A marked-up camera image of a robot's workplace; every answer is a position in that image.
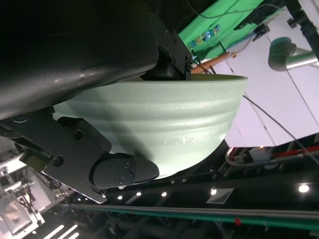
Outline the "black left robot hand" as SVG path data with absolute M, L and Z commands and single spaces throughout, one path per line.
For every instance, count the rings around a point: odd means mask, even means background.
M 3 0 L 0 3 L 0 134 L 21 161 L 94 200 L 145 183 L 149 159 L 111 153 L 84 119 L 54 106 L 88 89 L 141 76 L 189 80 L 192 55 L 143 0 Z

